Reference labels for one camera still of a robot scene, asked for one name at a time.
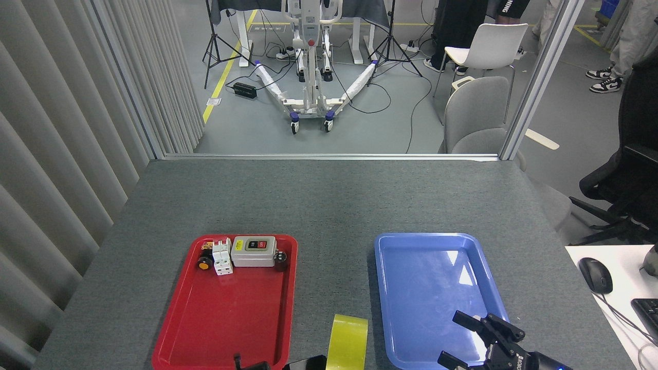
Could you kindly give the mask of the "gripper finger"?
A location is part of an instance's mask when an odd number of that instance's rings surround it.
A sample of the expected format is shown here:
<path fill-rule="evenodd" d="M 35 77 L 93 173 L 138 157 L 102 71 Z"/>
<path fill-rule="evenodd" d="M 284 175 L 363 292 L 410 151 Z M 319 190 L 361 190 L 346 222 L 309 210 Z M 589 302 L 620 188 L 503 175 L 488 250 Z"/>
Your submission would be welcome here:
<path fill-rule="evenodd" d="M 326 364 L 327 357 L 325 355 L 317 355 L 287 363 L 282 370 L 325 370 Z"/>
<path fill-rule="evenodd" d="M 242 366 L 242 356 L 241 354 L 233 355 L 233 363 L 236 370 L 270 370 L 270 364 L 267 361 L 261 361 L 247 367 Z"/>

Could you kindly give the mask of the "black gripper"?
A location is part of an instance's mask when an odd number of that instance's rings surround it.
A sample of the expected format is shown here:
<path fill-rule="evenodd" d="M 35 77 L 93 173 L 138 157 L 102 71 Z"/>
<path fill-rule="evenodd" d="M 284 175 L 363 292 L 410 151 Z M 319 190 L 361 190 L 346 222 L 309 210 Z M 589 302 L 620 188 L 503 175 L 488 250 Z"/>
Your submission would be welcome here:
<path fill-rule="evenodd" d="M 495 314 L 479 318 L 457 310 L 452 321 L 477 333 L 489 349 L 484 363 L 473 366 L 442 351 L 437 363 L 446 369 L 573 369 L 538 351 L 524 351 L 519 342 L 525 332 Z"/>

